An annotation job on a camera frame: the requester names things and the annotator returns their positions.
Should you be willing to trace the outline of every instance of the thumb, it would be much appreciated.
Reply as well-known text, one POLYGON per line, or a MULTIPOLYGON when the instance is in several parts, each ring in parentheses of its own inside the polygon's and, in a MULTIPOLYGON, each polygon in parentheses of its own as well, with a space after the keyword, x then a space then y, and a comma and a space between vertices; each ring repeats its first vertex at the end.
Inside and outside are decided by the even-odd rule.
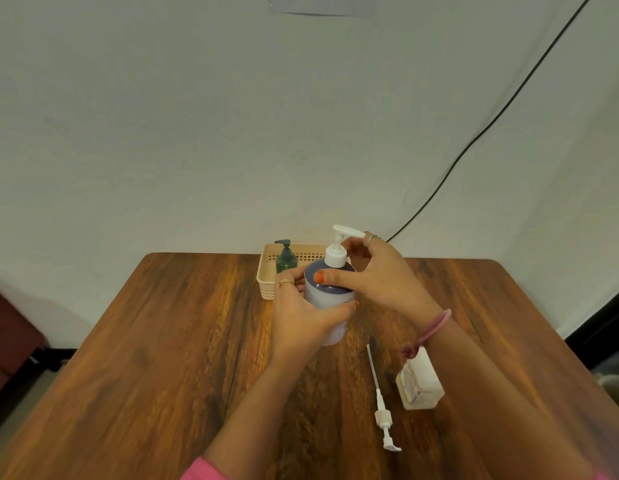
POLYGON ((320 311, 321 320, 325 324, 325 327, 330 330, 343 322, 346 322, 356 311, 359 303, 356 300, 347 301, 337 306, 325 308, 320 311))
POLYGON ((314 273, 314 281, 320 285, 341 286, 350 290, 362 291, 361 273, 341 269, 320 269, 314 273))

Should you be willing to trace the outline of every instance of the forearm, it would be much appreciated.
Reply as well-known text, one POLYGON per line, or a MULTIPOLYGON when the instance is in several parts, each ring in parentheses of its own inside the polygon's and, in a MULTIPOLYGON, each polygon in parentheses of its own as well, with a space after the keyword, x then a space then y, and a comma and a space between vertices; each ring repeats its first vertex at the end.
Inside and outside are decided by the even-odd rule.
POLYGON ((494 478, 588 479, 592 468, 454 321, 427 343, 445 394, 494 478))
POLYGON ((214 438, 204 458, 228 479, 263 477, 285 403, 302 370, 295 363, 271 362, 214 438))

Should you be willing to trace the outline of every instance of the white bottle cap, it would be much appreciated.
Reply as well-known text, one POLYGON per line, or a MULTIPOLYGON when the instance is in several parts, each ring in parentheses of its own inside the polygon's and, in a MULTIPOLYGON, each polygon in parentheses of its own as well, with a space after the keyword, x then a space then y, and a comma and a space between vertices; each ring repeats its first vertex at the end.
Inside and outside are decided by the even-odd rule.
POLYGON ((365 233, 351 227, 339 226, 334 224, 334 230, 336 235, 334 236, 334 244, 329 246, 325 250, 325 264, 330 267, 343 267, 347 262, 347 251, 341 242, 345 241, 348 237, 365 237, 365 233))

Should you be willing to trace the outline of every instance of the pink hair tie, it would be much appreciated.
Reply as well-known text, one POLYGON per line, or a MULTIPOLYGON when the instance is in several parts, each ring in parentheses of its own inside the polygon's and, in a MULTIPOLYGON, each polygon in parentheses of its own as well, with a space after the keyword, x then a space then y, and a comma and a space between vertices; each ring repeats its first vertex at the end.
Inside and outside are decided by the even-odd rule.
POLYGON ((442 326, 449 320, 451 317, 451 310, 448 308, 440 315, 438 315, 432 323, 430 323, 429 327, 425 329, 423 335, 416 339, 414 345, 407 346, 403 350, 401 350, 401 355, 406 359, 413 359, 416 357, 418 353, 418 349, 425 343, 427 339, 430 339, 434 333, 442 329, 442 326))

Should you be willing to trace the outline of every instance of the bottle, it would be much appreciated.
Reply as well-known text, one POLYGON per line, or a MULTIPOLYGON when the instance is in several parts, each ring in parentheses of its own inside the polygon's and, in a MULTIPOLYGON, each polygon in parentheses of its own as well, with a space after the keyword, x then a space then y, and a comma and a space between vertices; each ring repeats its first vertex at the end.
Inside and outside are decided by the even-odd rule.
POLYGON ((405 362, 396 376, 396 386, 406 410, 432 409, 445 394, 425 347, 405 362))
MULTIPOLYGON (((317 308, 329 308, 340 305, 354 299, 354 291, 338 286, 325 286, 314 282, 314 273, 321 269, 337 268, 343 271, 356 270, 347 262, 347 251, 341 242, 348 237, 365 237, 365 233, 351 227, 334 225, 334 244, 325 250, 325 258, 317 259, 305 269, 305 299, 317 308)), ((323 342, 323 345, 334 345, 345 335, 346 324, 340 324, 332 331, 323 342)))
POLYGON ((274 244, 282 244, 283 252, 276 257, 276 274, 280 273, 284 269, 291 269, 299 265, 299 260, 296 258, 292 250, 290 249, 290 240, 281 239, 280 241, 274 241, 274 244))

